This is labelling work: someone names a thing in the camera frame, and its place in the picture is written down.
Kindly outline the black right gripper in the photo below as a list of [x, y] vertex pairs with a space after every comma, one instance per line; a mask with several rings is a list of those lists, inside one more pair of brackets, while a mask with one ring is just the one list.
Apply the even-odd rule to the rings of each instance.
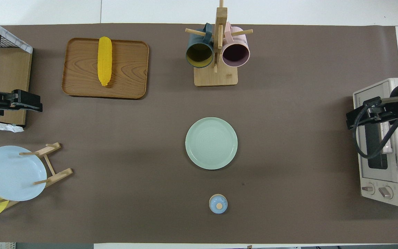
[[357, 108], [346, 113], [346, 125], [347, 129], [351, 130], [355, 126], [355, 119], [359, 122], [370, 122], [371, 120], [381, 120], [380, 113], [382, 108], [379, 105], [382, 103], [381, 98], [371, 98], [363, 102], [363, 104]]

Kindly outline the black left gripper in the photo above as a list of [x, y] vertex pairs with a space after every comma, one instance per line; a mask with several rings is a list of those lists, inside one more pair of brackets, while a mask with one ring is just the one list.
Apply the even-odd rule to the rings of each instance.
[[0, 113], [4, 113], [5, 110], [17, 111], [21, 109], [43, 112], [43, 104], [39, 95], [29, 93], [29, 103], [35, 105], [28, 106], [21, 101], [21, 97], [25, 96], [22, 92], [27, 93], [19, 89], [11, 93], [0, 92]]

